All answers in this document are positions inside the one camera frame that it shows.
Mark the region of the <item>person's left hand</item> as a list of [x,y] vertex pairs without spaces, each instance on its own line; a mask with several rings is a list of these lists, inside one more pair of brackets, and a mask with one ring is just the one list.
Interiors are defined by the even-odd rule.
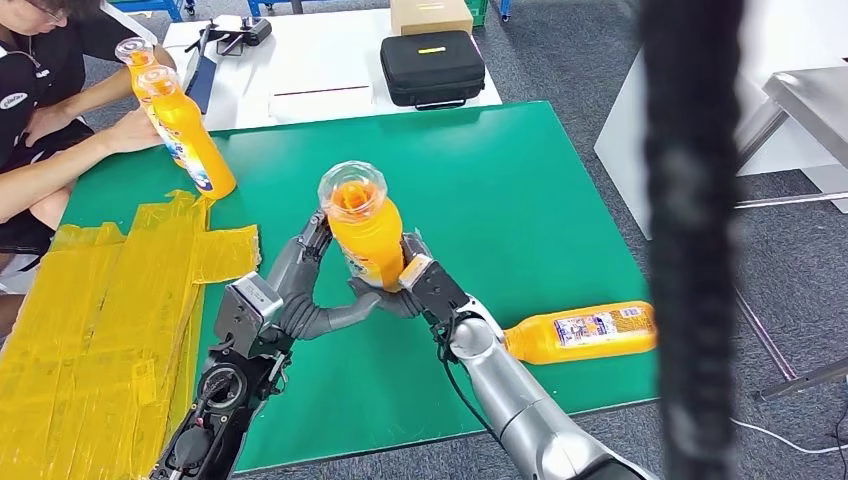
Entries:
[[62,105],[36,109],[24,132],[25,145],[32,147],[39,139],[65,128],[75,115]]

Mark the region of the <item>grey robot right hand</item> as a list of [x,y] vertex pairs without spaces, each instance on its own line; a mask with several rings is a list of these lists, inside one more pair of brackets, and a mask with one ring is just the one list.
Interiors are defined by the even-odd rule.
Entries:
[[[413,232],[403,232],[401,238],[403,252],[403,266],[407,267],[417,254],[432,257],[432,253],[421,237],[418,229]],[[397,292],[387,292],[373,287],[361,278],[352,277],[347,281],[353,294],[359,298],[368,293],[374,293],[380,297],[377,306],[398,318],[414,318],[420,315],[424,307],[421,302],[407,290],[401,289]]]

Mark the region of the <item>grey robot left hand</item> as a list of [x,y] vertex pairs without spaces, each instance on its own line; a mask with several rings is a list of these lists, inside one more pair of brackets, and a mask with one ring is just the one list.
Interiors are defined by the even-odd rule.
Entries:
[[377,306],[380,297],[376,293],[366,293],[343,307],[324,308],[315,303],[314,287],[332,239],[326,214],[318,208],[301,232],[285,244],[268,276],[282,306],[260,335],[262,339],[312,340],[365,320]]

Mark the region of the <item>person's right hand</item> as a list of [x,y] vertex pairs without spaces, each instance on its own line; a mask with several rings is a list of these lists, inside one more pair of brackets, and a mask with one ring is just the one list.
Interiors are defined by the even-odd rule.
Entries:
[[142,108],[127,113],[98,135],[111,154],[140,151],[162,143],[160,135]]

